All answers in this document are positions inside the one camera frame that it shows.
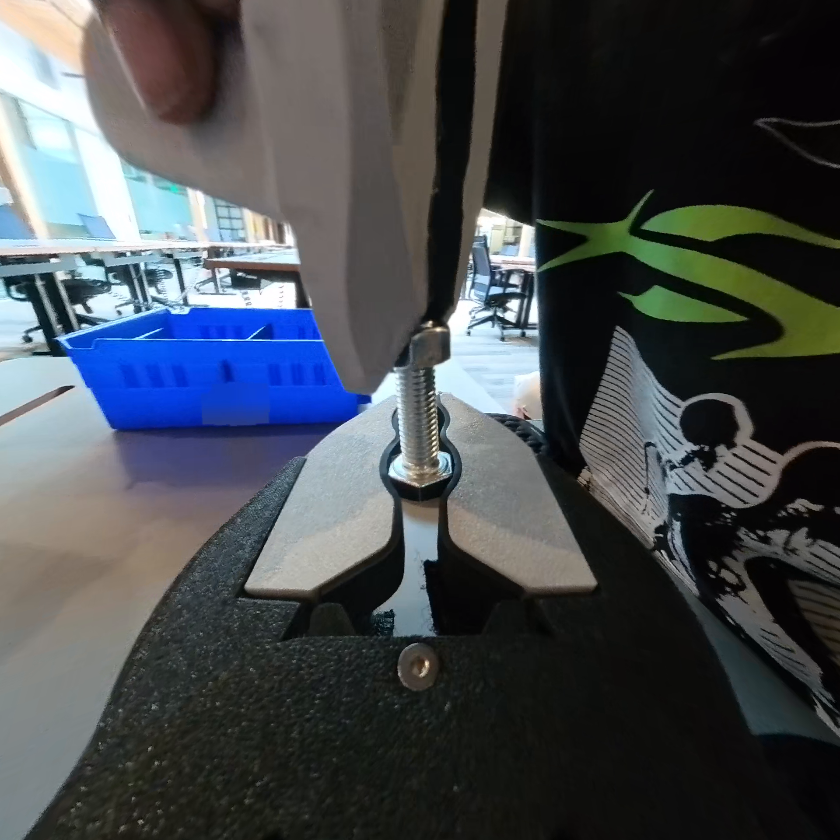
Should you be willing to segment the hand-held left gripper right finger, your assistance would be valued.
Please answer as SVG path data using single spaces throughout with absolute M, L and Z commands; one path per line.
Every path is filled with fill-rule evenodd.
M 446 500 L 454 547 L 525 596 L 593 592 L 595 576 L 528 444 L 451 394 L 442 407 L 460 464 Z

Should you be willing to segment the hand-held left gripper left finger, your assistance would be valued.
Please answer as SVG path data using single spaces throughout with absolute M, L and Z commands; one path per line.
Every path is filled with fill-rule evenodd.
M 382 553 L 394 534 L 382 457 L 396 434 L 391 396 L 321 440 L 245 583 L 263 599 L 319 599 Z

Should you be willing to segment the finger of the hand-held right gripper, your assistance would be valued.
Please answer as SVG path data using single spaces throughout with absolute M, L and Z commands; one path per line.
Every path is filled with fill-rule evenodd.
M 104 28 L 92 113 L 126 161 L 277 222 L 345 389 L 373 393 L 427 306 L 442 2 L 243 2 L 205 119 L 141 106 Z
M 507 2 L 444 2 L 435 65 L 427 319 L 447 320 L 484 205 Z

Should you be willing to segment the silver hex bolt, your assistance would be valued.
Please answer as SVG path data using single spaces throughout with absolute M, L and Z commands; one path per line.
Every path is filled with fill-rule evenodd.
M 442 449 L 434 369 L 394 369 L 399 451 L 388 467 L 397 493 L 406 500 L 439 498 L 453 477 L 452 456 Z

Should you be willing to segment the blue plastic bin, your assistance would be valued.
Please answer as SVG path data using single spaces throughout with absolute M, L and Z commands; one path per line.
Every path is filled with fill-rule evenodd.
M 159 308 L 57 341 L 119 431 L 342 424 L 371 403 L 309 309 Z

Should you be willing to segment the person's right hand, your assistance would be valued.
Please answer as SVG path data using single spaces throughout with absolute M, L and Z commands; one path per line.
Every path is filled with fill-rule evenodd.
M 137 98 L 157 119 L 204 119 L 216 99 L 222 38 L 238 26 L 239 1 L 97 1 Z

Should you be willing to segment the black mesh pad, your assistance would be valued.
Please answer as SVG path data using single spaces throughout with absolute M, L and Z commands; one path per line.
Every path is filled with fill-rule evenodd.
M 500 425 L 515 434 L 539 457 L 547 457 L 549 446 L 543 430 L 531 421 L 503 413 L 488 413 Z

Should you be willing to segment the grey desk with wooden edge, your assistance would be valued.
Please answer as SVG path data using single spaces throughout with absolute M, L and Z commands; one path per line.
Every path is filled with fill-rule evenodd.
M 295 308 L 310 309 L 311 303 L 301 281 L 299 257 L 290 253 L 232 255 L 204 260 L 204 268 L 216 275 L 228 272 L 229 285 L 237 291 L 261 291 L 270 283 L 293 286 Z

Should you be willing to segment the black printed shirt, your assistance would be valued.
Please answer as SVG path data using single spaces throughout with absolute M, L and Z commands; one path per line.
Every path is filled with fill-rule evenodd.
M 838 2 L 510 2 L 553 459 L 838 735 Z

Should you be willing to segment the wooden top desk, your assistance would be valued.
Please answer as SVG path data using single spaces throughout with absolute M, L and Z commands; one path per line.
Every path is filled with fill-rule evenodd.
M 520 293 L 524 298 L 519 303 L 519 309 L 514 324 L 522 338 L 537 328 L 536 322 L 531 321 L 532 305 L 536 297 L 536 262 L 533 257 L 517 257 L 509 255 L 491 255 L 490 264 L 509 275 L 521 275 Z

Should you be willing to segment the black office chair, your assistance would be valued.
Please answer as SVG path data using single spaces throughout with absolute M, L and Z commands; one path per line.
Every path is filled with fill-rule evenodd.
M 490 326 L 499 332 L 500 341 L 508 333 L 527 337 L 536 289 L 534 271 L 522 266 L 494 264 L 485 236 L 475 237 L 470 253 L 471 275 L 467 298 L 474 306 L 469 311 L 465 334 L 478 327 Z
M 45 350 L 39 354 L 62 355 L 59 336 L 95 327 L 105 322 L 93 315 L 89 301 L 111 290 L 107 281 L 88 280 L 71 271 L 62 278 L 59 274 L 7 277 L 3 290 L 17 302 L 26 302 L 33 309 L 37 323 L 21 336 L 23 344 L 35 345 L 35 334 L 45 339 Z

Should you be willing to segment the long desk row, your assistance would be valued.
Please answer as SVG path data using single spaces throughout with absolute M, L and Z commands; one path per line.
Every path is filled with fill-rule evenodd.
M 82 328 L 77 305 L 70 302 L 67 282 L 83 267 L 103 271 L 106 279 L 126 286 L 128 304 L 135 313 L 154 305 L 147 266 L 163 265 L 175 272 L 178 289 L 186 293 L 183 276 L 187 262 L 219 256 L 221 244 L 186 240 L 142 240 L 123 243 L 115 239 L 37 240 L 3 239 L 2 286 L 21 286 L 24 299 L 35 313 L 45 339 L 45 350 L 36 354 L 65 355 L 59 338 Z

